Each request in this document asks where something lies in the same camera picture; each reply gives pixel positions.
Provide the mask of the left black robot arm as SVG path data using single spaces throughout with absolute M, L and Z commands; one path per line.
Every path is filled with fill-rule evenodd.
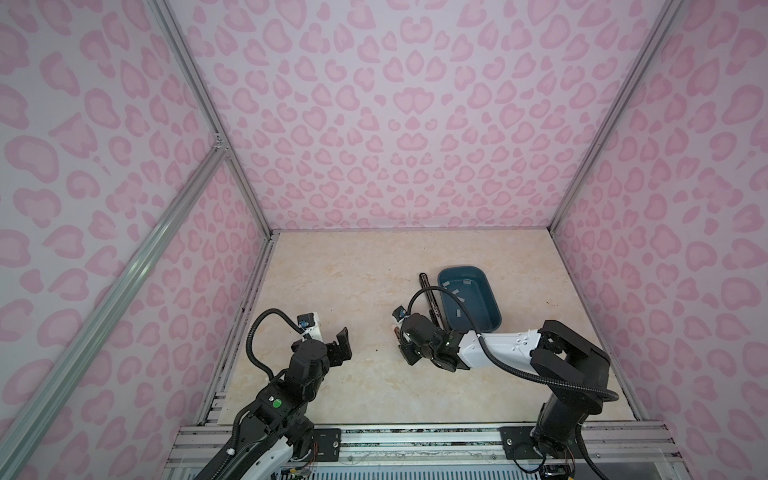
M 271 479 L 289 461 L 314 455 L 307 407 L 329 370 L 351 359 L 349 332 L 340 330 L 330 343 L 301 340 L 292 350 L 289 366 L 236 414 L 230 437 L 198 479 Z

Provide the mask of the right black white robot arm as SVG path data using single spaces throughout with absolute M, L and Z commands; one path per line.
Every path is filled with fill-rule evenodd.
M 400 308 L 393 313 L 399 350 L 410 365 L 422 359 L 449 372 L 495 366 L 535 384 L 551 396 L 529 438 L 549 457 L 568 450 L 576 427 L 619 399 L 608 388 L 610 359 L 598 346 L 557 320 L 522 333 L 447 331 L 429 318 Z

